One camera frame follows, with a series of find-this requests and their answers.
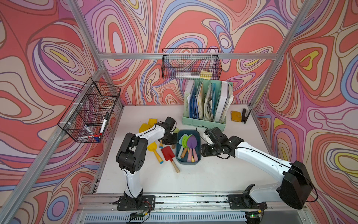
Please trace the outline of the red square shovel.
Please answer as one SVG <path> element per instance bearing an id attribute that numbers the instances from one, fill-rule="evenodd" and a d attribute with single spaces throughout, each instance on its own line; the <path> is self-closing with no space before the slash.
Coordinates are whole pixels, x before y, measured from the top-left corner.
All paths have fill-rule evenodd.
<path id="1" fill-rule="evenodd" d="M 162 154 L 163 154 L 165 160 L 166 160 L 166 161 L 170 161 L 171 164 L 173 165 L 175 171 L 176 171 L 177 173 L 180 173 L 180 170 L 179 170 L 178 166 L 176 165 L 176 163 L 175 163 L 174 160 L 173 160 L 175 155 L 174 155 L 174 153 L 173 153 L 171 147 L 170 147 L 170 146 L 166 146 L 166 147 L 164 147 L 164 148 L 161 149 L 161 152 L 162 152 Z"/>

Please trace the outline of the green trowel wooden handle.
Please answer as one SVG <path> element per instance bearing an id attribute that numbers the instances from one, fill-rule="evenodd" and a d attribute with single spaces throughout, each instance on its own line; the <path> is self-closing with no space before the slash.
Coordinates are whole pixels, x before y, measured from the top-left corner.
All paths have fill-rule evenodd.
<path id="1" fill-rule="evenodd" d="M 183 146 L 183 152 L 181 153 L 181 159 L 183 159 L 185 157 L 185 154 L 187 152 L 187 141 L 188 141 L 189 136 L 185 135 L 185 137 L 182 140 L 182 146 Z"/>

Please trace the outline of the yellow shovel blue-tipped handle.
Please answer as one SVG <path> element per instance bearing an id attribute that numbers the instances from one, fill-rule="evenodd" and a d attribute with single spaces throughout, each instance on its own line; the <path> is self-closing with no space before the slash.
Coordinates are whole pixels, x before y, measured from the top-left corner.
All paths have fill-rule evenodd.
<path id="1" fill-rule="evenodd" d="M 159 162 L 159 164 L 163 163 L 163 159 L 161 158 L 161 156 L 157 152 L 157 144 L 156 144 L 156 142 L 153 142 L 150 145 L 148 145 L 147 149 L 148 149 L 148 151 L 154 153 L 154 155 L 156 156 L 157 161 Z"/>

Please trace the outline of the purple trowel pink handle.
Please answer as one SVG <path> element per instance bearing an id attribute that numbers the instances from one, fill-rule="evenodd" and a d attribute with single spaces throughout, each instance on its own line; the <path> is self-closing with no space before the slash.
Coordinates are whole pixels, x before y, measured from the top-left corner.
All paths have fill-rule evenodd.
<path id="1" fill-rule="evenodd" d="M 197 147 L 197 139 L 194 135 L 191 135 L 187 141 L 187 146 L 189 149 L 192 149 L 192 153 L 194 156 L 194 160 L 195 162 L 198 161 L 198 156 L 197 156 L 197 152 L 196 152 L 196 147 Z"/>
<path id="2" fill-rule="evenodd" d="M 189 149 L 189 151 L 188 151 L 188 157 L 187 157 L 187 162 L 191 162 L 191 153 L 192 153 L 192 149 Z"/>

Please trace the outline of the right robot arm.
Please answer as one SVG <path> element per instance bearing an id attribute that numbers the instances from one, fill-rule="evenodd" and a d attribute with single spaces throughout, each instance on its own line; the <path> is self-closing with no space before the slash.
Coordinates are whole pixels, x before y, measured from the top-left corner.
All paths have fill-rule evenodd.
<path id="1" fill-rule="evenodd" d="M 273 184 L 249 185 L 241 195 L 245 207 L 249 208 L 255 203 L 284 202 L 289 207 L 300 210 L 310 202 L 308 197 L 316 188 L 302 162 L 289 162 L 271 156 L 242 138 L 228 138 L 217 127 L 205 130 L 204 139 L 206 143 L 200 147 L 202 156 L 229 155 L 249 162 L 276 180 Z"/>

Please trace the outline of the teal storage box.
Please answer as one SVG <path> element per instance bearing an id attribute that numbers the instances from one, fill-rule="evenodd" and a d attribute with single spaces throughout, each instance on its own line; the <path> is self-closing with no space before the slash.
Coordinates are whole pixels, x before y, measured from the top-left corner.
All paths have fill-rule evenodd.
<path id="1" fill-rule="evenodd" d="M 187 157 L 188 157 L 188 151 L 189 151 L 189 148 L 187 147 L 187 152 L 185 154 L 185 157 L 183 159 L 177 159 L 177 155 L 179 153 L 179 150 L 181 148 L 180 144 L 178 143 L 180 138 L 182 137 L 182 135 L 184 134 L 187 134 L 189 137 L 191 135 L 194 135 L 197 139 L 197 147 L 196 147 L 196 152 L 197 152 L 197 156 L 198 156 L 198 161 L 197 162 L 187 162 Z M 184 130 L 180 130 L 178 132 L 178 135 L 177 135 L 177 144 L 176 144 L 176 150 L 175 150 L 175 158 L 177 159 L 177 161 L 180 163 L 180 164 L 184 164 L 184 165 L 195 165 L 195 164 L 198 164 L 200 161 L 201 161 L 201 158 L 202 156 L 200 155 L 200 146 L 201 146 L 201 141 L 200 141 L 200 134 L 195 131 L 195 130 L 192 130 L 192 129 L 184 129 Z"/>

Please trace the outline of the yellow round shovel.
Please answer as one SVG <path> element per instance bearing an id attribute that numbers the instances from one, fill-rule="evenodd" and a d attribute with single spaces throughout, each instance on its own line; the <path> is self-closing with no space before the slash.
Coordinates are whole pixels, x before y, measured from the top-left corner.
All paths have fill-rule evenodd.
<path id="1" fill-rule="evenodd" d="M 143 123 L 141 125 L 141 127 L 139 128 L 139 133 L 142 133 L 144 131 L 147 131 L 148 129 L 152 128 L 151 125 L 147 124 L 147 123 Z"/>

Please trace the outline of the blue folder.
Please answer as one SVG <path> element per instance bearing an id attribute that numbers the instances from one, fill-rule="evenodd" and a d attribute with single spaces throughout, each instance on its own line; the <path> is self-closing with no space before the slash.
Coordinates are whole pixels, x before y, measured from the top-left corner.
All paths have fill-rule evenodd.
<path id="1" fill-rule="evenodd" d="M 198 103 L 198 89 L 196 85 L 193 85 L 193 88 L 190 93 L 189 98 L 189 118 L 191 119 L 199 119 L 199 103 Z"/>

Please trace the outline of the yellow sticky note pad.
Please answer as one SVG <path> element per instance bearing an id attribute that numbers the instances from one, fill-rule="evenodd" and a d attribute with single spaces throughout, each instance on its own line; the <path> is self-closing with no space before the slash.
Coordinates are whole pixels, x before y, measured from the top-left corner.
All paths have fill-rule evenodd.
<path id="1" fill-rule="evenodd" d="M 233 121 L 233 122 L 242 122 L 241 112 L 231 111 L 230 118 L 231 118 L 231 121 Z"/>

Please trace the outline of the green file organizer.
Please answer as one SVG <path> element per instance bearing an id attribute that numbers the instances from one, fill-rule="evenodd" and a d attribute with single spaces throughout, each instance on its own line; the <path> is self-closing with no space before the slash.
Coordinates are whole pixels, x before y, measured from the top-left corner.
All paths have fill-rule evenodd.
<path id="1" fill-rule="evenodd" d="M 228 82 L 229 97 L 224 107 L 223 115 L 220 123 L 214 122 L 217 103 L 221 92 L 221 85 L 223 81 L 205 80 L 205 79 L 189 79 L 184 82 L 184 112 L 182 117 L 182 124 L 187 126 L 205 126 L 207 128 L 217 127 L 224 130 L 226 127 L 226 115 L 230 105 L 234 101 L 233 83 Z M 198 103 L 199 103 L 199 119 L 189 118 L 189 98 L 193 85 L 198 89 Z"/>

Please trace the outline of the white book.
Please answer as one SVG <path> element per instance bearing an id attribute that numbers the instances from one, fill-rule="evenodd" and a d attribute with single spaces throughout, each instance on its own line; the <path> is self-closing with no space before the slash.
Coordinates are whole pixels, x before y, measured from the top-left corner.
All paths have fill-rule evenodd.
<path id="1" fill-rule="evenodd" d="M 220 123 L 221 117 L 223 115 L 224 107 L 228 100 L 229 93 L 228 93 L 228 82 L 223 81 L 221 85 L 221 92 L 219 96 L 219 101 L 216 107 L 216 113 L 214 117 L 214 122 Z"/>

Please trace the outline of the black white marker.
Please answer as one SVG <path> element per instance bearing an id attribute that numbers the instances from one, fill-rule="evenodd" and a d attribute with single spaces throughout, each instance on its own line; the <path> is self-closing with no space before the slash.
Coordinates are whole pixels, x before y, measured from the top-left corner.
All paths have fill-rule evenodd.
<path id="1" fill-rule="evenodd" d="M 101 129 L 100 129 L 100 132 L 99 132 L 100 135 L 102 135 L 104 133 L 104 129 L 107 126 L 107 121 L 108 121 L 109 117 L 110 117 L 110 113 L 107 112 L 106 115 L 104 116 L 104 120 L 102 122 L 102 126 L 101 126 Z"/>

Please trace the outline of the yellow sponge in basket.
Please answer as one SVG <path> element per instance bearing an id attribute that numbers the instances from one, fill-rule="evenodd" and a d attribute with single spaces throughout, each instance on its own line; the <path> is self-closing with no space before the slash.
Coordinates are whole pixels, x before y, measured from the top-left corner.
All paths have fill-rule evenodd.
<path id="1" fill-rule="evenodd" d="M 200 78 L 201 79 L 211 80 L 212 76 L 213 76 L 213 73 L 211 71 L 202 70 L 200 72 Z"/>

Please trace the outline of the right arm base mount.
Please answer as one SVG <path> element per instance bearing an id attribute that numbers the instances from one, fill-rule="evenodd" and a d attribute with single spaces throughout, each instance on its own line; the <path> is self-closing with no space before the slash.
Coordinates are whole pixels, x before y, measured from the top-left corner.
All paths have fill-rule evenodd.
<path id="1" fill-rule="evenodd" d="M 249 195 L 255 184 L 249 185 L 241 194 L 227 195 L 226 200 L 231 210 L 265 210 L 268 208 L 266 202 L 257 203 Z"/>

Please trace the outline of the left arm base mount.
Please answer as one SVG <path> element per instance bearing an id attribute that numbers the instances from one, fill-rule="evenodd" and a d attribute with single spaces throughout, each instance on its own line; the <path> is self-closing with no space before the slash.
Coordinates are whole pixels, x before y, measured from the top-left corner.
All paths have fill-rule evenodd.
<path id="1" fill-rule="evenodd" d="M 124 193 L 112 204 L 117 206 L 118 211 L 152 211 L 155 208 L 156 196 L 139 194 L 137 198 Z"/>

